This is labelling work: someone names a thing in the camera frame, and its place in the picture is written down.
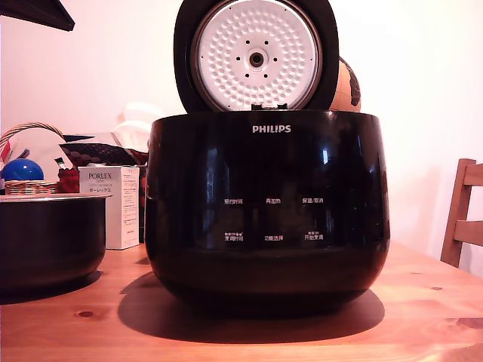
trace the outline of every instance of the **lid hinge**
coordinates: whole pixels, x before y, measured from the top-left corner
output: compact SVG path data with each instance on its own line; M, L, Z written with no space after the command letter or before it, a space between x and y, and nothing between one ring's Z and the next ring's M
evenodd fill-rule
M288 109L287 103L285 104L277 104L274 105L272 103L269 104L252 104L251 105L251 110L252 111L273 111L273 110L279 110L279 109Z

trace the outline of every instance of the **philips logo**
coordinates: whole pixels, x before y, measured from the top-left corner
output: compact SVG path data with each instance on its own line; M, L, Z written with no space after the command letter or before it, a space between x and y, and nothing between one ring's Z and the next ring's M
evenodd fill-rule
M253 133L290 133L292 131L290 125L276 125L276 126L253 126Z

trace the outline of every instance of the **inner lid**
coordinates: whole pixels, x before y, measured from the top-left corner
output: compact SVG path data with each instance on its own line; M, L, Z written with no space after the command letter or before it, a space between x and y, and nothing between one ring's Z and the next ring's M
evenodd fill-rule
M228 0L201 22L191 51L213 110L302 109L317 89L322 46L309 17L285 0Z

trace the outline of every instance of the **rice cooker lid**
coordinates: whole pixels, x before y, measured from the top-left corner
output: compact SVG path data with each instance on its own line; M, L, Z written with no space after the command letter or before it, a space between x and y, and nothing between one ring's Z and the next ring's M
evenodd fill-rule
M327 0L213 3L185 0L178 14L174 67L187 112L329 108L339 48Z

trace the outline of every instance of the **wooden chair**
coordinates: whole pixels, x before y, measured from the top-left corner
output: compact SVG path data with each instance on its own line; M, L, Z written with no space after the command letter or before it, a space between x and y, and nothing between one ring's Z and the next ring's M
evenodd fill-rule
M473 186L483 186L483 164L462 158L458 162L441 261L460 267L463 243L483 247L483 221L466 221Z

